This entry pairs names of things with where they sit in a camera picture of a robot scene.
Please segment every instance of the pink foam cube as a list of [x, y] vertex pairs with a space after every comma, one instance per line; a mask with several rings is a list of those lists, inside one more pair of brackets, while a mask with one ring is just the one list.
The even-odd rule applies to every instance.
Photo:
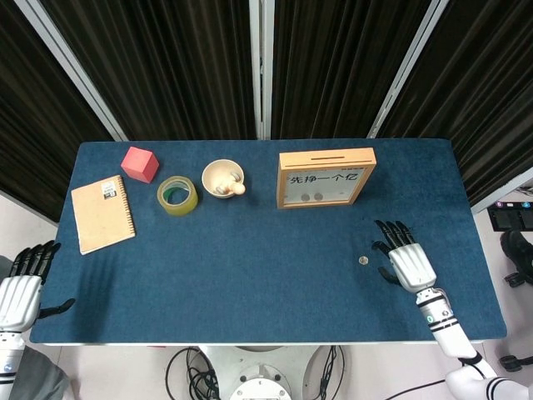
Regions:
[[120, 166], [130, 178], [150, 183], [159, 168], [159, 162], [153, 152], [131, 146]]

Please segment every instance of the wooden frame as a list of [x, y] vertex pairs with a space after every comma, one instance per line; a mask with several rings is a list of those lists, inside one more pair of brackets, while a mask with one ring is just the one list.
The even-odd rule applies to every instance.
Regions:
[[[302, 208], [353, 204], [356, 201], [357, 195], [365, 186], [365, 183], [375, 166], [376, 155], [374, 149], [371, 147], [320, 150], [313, 152], [282, 152], [280, 153], [277, 173], [277, 207]], [[350, 170], [355, 168], [362, 168], [364, 171], [356, 182], [348, 199], [285, 203], [287, 178], [290, 173], [312, 173], [329, 170]]]

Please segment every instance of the robotic arm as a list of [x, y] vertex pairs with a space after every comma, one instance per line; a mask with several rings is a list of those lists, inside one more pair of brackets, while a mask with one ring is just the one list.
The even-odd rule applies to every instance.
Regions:
[[46, 282], [59, 243], [26, 248], [15, 258], [9, 277], [0, 284], [0, 400], [8, 400], [26, 345], [22, 333], [38, 318], [64, 313], [73, 304], [39, 310], [42, 285]]
[[380, 274], [389, 283], [402, 286], [416, 295], [428, 328], [443, 353], [458, 358], [463, 367], [446, 375], [446, 384], [458, 400], [532, 400], [533, 387], [520, 385], [496, 373], [474, 349], [459, 321], [451, 310], [442, 289], [435, 288], [436, 274], [421, 245], [416, 243], [409, 229], [401, 222], [376, 221], [388, 245], [374, 242], [372, 248], [389, 257], [396, 275], [385, 268]]

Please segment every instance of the spiral notebook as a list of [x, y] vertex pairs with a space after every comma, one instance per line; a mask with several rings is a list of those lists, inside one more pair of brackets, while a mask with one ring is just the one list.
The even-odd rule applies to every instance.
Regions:
[[71, 194], [82, 254], [135, 236], [120, 175], [78, 187]]

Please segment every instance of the tape roll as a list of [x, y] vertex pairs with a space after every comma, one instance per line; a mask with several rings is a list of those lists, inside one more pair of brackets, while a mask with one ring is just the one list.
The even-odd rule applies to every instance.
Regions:
[[[168, 202], [170, 195], [176, 190], [189, 192], [187, 198], [178, 204]], [[170, 215], [182, 216], [190, 213], [198, 204], [197, 190], [188, 177], [169, 177], [165, 179], [157, 189], [157, 200]]]

